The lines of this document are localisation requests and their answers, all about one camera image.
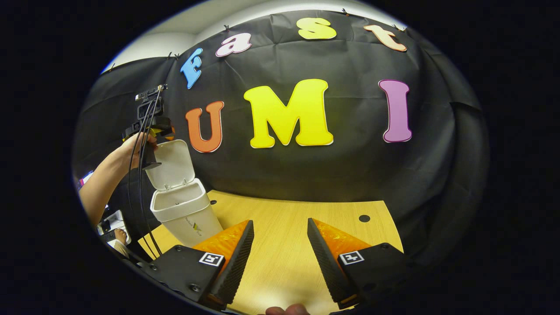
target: black cable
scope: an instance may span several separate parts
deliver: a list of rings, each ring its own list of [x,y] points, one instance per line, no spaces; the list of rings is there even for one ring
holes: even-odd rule
[[[153,115],[155,114],[155,111],[156,111],[156,108],[157,108],[157,101],[160,98],[161,90],[162,89],[160,88],[159,91],[157,92],[156,100],[154,101],[152,114],[151,114],[150,120],[149,120],[150,125],[147,128],[148,132],[152,128]],[[142,160],[144,159],[144,150],[146,149],[147,142],[148,142],[148,134],[146,135],[146,138],[143,141],[143,145],[140,147],[140,160],[139,160],[140,164],[142,163]],[[152,239],[152,242],[153,242],[154,246],[156,247],[157,253],[160,254],[160,256],[161,256],[162,255],[161,250],[160,250],[159,246],[157,245],[157,242],[156,242],[155,238],[153,237],[152,230],[150,229],[148,219],[146,218],[146,214],[144,212],[144,202],[143,202],[143,198],[142,198],[142,168],[141,167],[138,167],[138,185],[139,185],[139,192],[140,192],[140,201],[141,201],[140,207],[142,209],[142,215],[144,216],[144,219],[146,221],[146,225],[148,227],[148,233],[150,234],[150,238]]]
[[[144,116],[144,120],[142,121],[142,125],[145,124],[147,115]],[[128,165],[128,183],[127,183],[127,192],[128,192],[128,204],[130,206],[130,210],[132,211],[132,201],[130,198],[130,171],[132,170],[132,159],[134,159],[134,151],[136,150],[136,144],[138,143],[138,139],[140,139],[140,133],[142,132],[142,129],[140,129],[138,131],[138,135],[136,136],[136,141],[134,142],[134,147],[132,148],[132,154],[130,155],[130,164]],[[148,245],[148,241],[146,241],[146,238],[144,237],[144,235],[142,235],[142,239],[144,240],[146,246],[148,247],[148,249],[150,250],[150,252],[152,253],[154,259],[156,258],[156,255],[153,253],[152,248],[150,247],[150,245]]]

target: person's hand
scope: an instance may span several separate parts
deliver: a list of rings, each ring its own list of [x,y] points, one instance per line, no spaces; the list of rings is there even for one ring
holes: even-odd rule
[[[115,229],[115,238],[123,244],[127,243],[127,232],[121,229]]]
[[[285,311],[278,306],[269,307],[265,311],[265,315],[309,315],[309,313],[303,304],[292,304]]]
[[[157,143],[156,139],[152,137],[150,134],[141,132],[140,136],[137,133],[133,134],[130,138],[123,142],[123,144],[119,147],[119,150],[123,156],[125,161],[125,166],[128,170],[128,166],[130,164],[130,155],[132,154],[132,149],[134,148],[134,144],[136,143],[136,148],[134,148],[134,156],[132,157],[132,166],[131,169],[135,169],[139,165],[140,161],[140,146],[144,143],[144,140],[148,136],[148,142],[146,145],[151,145],[153,150],[157,150]]]

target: orange letter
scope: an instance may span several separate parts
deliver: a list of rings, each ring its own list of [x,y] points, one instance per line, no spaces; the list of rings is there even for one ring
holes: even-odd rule
[[[212,137],[210,140],[202,139],[200,135],[200,115],[202,110],[194,108],[185,114],[185,119],[189,122],[190,144],[195,150],[202,153],[214,152],[222,144],[222,101],[215,101],[206,106],[206,111],[210,114],[210,125],[212,126]]]
[[[407,51],[407,48],[403,45],[403,44],[397,44],[392,38],[391,36],[395,36],[395,34],[386,31],[384,29],[381,28],[381,26],[377,26],[377,25],[367,25],[363,27],[365,30],[368,31],[372,31],[374,32],[375,36],[377,37],[377,39],[379,39],[380,42],[382,42],[385,46],[394,49],[394,50],[398,50],[400,52],[405,52]]]

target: purple letter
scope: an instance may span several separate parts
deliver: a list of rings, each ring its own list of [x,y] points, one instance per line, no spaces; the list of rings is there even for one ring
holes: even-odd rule
[[[407,93],[410,90],[404,82],[381,80],[379,87],[387,95],[389,106],[389,128],[383,134],[385,142],[405,142],[412,138],[408,129]]]

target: open lid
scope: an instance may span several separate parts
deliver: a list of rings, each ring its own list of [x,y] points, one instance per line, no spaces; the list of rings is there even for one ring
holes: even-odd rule
[[[157,147],[154,155],[161,165],[146,170],[157,190],[165,191],[194,180],[193,162],[185,141],[173,140],[160,143]]]

